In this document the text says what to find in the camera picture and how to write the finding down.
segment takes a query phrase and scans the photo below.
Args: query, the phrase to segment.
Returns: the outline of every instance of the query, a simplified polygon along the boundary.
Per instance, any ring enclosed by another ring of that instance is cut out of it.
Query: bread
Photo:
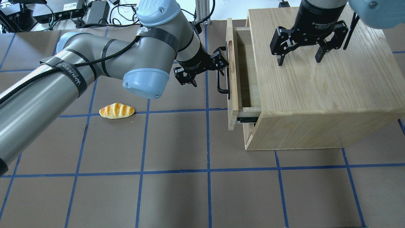
[[[135,113],[135,109],[128,105],[123,105],[121,103],[114,103],[100,109],[99,113],[104,118],[119,119],[130,117]]]

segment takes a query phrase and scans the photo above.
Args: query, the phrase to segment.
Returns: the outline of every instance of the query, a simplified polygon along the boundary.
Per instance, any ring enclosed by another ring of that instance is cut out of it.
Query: wooden box
[[[245,122],[246,150],[341,148],[405,116],[405,79],[383,32],[361,21],[346,51],[316,63],[319,46],[300,47],[279,67],[270,41],[297,12],[252,9],[242,28],[228,19],[229,129]]]

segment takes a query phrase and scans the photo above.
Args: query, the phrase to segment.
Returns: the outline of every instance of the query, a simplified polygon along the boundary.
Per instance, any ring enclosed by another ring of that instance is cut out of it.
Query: white label
[[[63,11],[72,10],[72,9],[77,9],[77,2],[68,3],[68,4],[63,5]]]

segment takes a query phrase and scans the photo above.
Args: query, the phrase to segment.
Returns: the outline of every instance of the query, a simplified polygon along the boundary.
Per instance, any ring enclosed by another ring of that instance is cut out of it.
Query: drawer
[[[226,45],[230,91],[228,128],[233,130],[236,123],[257,122],[262,110],[250,28],[234,27],[232,19],[228,19]]]

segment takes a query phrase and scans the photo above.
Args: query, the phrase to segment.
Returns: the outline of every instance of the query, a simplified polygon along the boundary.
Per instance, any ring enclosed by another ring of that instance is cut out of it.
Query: tiled floor
[[[210,52],[225,27],[204,29]],[[130,41],[135,30],[86,31]],[[65,32],[1,35],[0,90],[50,56]],[[404,35],[404,26],[387,31],[405,73]],[[247,152],[242,127],[227,130],[215,73],[196,80],[180,86],[171,75],[165,94],[148,101],[99,78],[0,178],[0,227],[403,227],[398,122],[345,149]],[[101,118],[114,102],[137,113]]]

